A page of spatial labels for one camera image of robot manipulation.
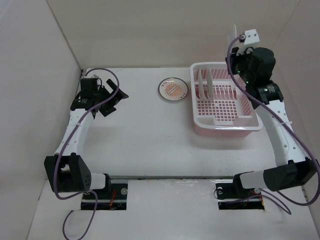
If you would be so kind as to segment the white plate green red rim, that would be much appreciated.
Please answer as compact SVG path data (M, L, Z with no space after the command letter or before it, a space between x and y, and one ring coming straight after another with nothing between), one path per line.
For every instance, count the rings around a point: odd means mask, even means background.
M207 96L212 101L214 99L213 79L211 75L211 69L209 68L207 69L206 82L207 82Z

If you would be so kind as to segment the white plate grey flower pattern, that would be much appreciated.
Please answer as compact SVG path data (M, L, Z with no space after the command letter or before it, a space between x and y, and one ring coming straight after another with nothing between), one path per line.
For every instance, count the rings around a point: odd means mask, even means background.
M197 79L198 79L199 98L204 101L206 99L206 96L205 96L204 86L203 86L202 71L200 69L198 70Z

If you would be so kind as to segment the orange sunburst plate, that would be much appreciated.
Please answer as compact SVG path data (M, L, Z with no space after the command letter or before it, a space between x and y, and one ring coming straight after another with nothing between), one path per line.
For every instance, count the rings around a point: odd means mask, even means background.
M181 78L168 77L158 85L158 93L166 101L177 102L187 96L189 87Z
M233 23L229 26L228 29L228 34L227 34L227 46L226 49L228 50L231 42L238 36L237 34L237 27L236 25Z

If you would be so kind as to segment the orange sunburst plate front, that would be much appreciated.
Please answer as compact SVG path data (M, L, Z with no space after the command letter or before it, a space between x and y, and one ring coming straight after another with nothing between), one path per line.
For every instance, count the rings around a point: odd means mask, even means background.
M236 25L233 23L229 26L228 29L228 34L227 34L227 46L226 49L228 50L231 42L238 36L237 34L237 27Z

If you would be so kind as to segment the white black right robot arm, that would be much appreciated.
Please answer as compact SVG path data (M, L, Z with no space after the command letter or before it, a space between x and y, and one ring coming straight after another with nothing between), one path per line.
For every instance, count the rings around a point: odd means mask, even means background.
M229 46L225 58L228 73L250 100L270 139L275 167L236 174L231 191L243 197L249 189L281 190L304 186L320 173L320 166L308 147L294 133L286 114L280 87L271 79L276 63L274 53L264 47L249 47L238 53Z

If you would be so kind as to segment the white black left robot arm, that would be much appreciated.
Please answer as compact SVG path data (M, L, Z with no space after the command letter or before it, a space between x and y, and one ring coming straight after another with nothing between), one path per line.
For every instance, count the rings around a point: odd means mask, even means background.
M44 160L45 171L54 193L85 193L91 190L102 199L111 195L107 173L93 173L81 154L86 136L97 113L104 117L116 111L116 105L129 96L117 82L105 84L94 75L80 80L80 92L70 106L69 121L62 141L53 155Z

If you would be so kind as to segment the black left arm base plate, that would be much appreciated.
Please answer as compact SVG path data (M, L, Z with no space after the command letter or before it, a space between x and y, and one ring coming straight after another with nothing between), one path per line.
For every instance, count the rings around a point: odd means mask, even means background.
M97 194L97 211L125 211L127 209L128 181L118 179L111 182L111 189L94 189ZM93 210L95 195L90 192L83 194L80 209Z

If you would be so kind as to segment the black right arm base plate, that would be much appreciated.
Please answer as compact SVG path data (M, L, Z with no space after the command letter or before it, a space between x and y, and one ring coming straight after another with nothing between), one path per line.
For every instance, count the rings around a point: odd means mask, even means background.
M241 188L236 190L231 182L218 182L215 184L214 197L218 200L219 210L264 210L261 196L253 189Z

